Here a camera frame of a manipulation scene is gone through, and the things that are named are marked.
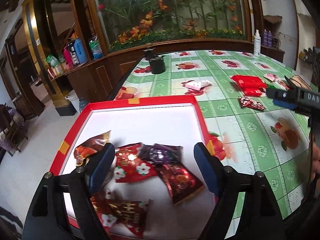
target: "chair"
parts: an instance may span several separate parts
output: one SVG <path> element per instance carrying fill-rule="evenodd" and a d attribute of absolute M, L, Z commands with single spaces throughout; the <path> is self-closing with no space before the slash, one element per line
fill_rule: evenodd
<path fill-rule="evenodd" d="M 19 149 L 19 142 L 17 137 L 23 137 L 28 140 L 26 132 L 23 131 L 22 126 L 18 125 L 9 115 L 5 106 L 0 106 L 0 129 L 2 129 L 3 133 L 5 134 L 5 139 L 9 143 L 9 145 L 21 152 Z"/>

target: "aquarium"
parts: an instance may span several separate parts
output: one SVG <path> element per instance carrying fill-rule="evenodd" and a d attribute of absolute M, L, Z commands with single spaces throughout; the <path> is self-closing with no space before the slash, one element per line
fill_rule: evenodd
<path fill-rule="evenodd" d="M 95 0 L 110 52 L 147 43 L 244 40 L 242 0 Z"/>

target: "candy wrapper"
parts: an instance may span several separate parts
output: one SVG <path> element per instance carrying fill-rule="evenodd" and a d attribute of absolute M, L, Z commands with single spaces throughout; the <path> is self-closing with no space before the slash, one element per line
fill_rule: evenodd
<path fill-rule="evenodd" d="M 257 109 L 257 110 L 265 109 L 264 105 L 261 102 L 253 100 L 251 98 L 239 97 L 239 101 L 240 101 L 241 107 L 248 107 L 248 108 Z"/>
<path fill-rule="evenodd" d="M 76 158 L 76 166 L 81 166 L 85 158 L 102 150 L 108 142 L 110 142 L 110 131 L 92 137 L 77 146 L 73 152 Z"/>
<path fill-rule="evenodd" d="M 174 205 L 197 195 L 204 188 L 203 183 L 182 163 L 157 164 L 155 167 L 168 187 Z"/>
<path fill-rule="evenodd" d="M 108 232 L 115 223 L 124 224 L 137 237 L 142 238 L 146 225 L 149 201 L 127 201 L 113 199 L 107 190 L 105 198 L 102 192 L 95 194 L 91 202 L 100 222 Z"/>
<path fill-rule="evenodd" d="M 275 74 L 271 74 L 271 73 L 266 73 L 263 75 L 263 77 L 265 77 L 266 79 L 270 80 L 271 82 L 275 82 L 279 80 L 279 77 Z"/>
<path fill-rule="evenodd" d="M 247 88 L 268 88 L 267 84 L 263 82 L 259 77 L 256 76 L 243 76 L 243 75 L 235 75 L 231 77 L 233 81 L 235 81 L 239 87 L 242 89 Z"/>
<path fill-rule="evenodd" d="M 184 86 L 186 88 L 191 88 L 197 91 L 200 91 L 201 88 L 207 87 L 212 85 L 212 83 L 209 80 L 201 80 L 201 81 L 191 81 L 187 82 Z"/>
<path fill-rule="evenodd" d="M 170 145 L 144 145 L 139 157 L 150 164 L 169 164 L 181 161 L 183 147 Z"/>
<path fill-rule="evenodd" d="M 157 175 L 151 164 L 138 157 L 142 146 L 142 143 L 136 143 L 116 149 L 117 161 L 113 173 L 116 182 L 137 182 Z"/>
<path fill-rule="evenodd" d="M 243 89 L 243 94 L 246 97 L 259 97 L 262 95 L 262 92 L 260 91 L 260 89 L 257 88 L 246 88 Z"/>

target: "red candy wrapper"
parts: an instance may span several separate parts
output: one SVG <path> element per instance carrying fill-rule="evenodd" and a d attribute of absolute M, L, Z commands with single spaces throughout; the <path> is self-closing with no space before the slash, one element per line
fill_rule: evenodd
<path fill-rule="evenodd" d="M 267 84 L 261 80 L 261 78 L 256 76 L 243 76 L 243 75 L 235 75 L 231 77 L 233 81 L 235 81 L 239 87 L 242 89 L 248 88 L 268 88 Z"/>
<path fill-rule="evenodd" d="M 256 88 L 245 88 L 243 89 L 243 94 L 246 97 L 259 97 L 262 95 L 262 92 Z"/>
<path fill-rule="evenodd" d="M 142 143 L 129 144 L 116 149 L 116 182 L 137 182 L 157 176 L 156 170 L 146 161 L 138 157 Z"/>
<path fill-rule="evenodd" d="M 239 101 L 240 101 L 241 107 L 248 107 L 248 108 L 257 109 L 257 110 L 265 109 L 264 105 L 261 102 L 253 100 L 251 98 L 239 97 Z"/>
<path fill-rule="evenodd" d="M 115 223 L 124 224 L 137 237 L 142 238 L 146 225 L 149 201 L 121 201 L 108 198 L 103 192 L 94 194 L 91 202 L 107 232 Z"/>
<path fill-rule="evenodd" d="M 77 146 L 73 152 L 76 158 L 76 166 L 81 166 L 85 158 L 102 150 L 105 144 L 110 141 L 110 132 L 111 131 L 91 137 Z"/>
<path fill-rule="evenodd" d="M 174 205 L 192 198 L 204 188 L 203 183 L 182 163 L 157 164 L 156 170 L 168 187 Z"/>

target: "cloth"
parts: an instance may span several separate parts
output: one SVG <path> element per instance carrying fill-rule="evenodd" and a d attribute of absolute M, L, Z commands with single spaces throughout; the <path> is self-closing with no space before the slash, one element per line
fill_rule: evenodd
<path fill-rule="evenodd" d="M 11 121 L 11 125 L 13 124 L 13 122 L 15 122 L 18 126 L 24 126 L 24 119 L 17 112 L 16 109 L 13 109 L 13 108 L 10 109 L 9 110 L 9 115 L 13 119 L 13 121 Z M 5 132 L 7 132 L 7 131 L 8 130 L 5 129 L 4 131 L 0 132 L 0 147 L 5 149 L 7 152 L 10 152 L 12 150 L 11 144 L 10 144 L 9 140 L 5 138 Z"/>

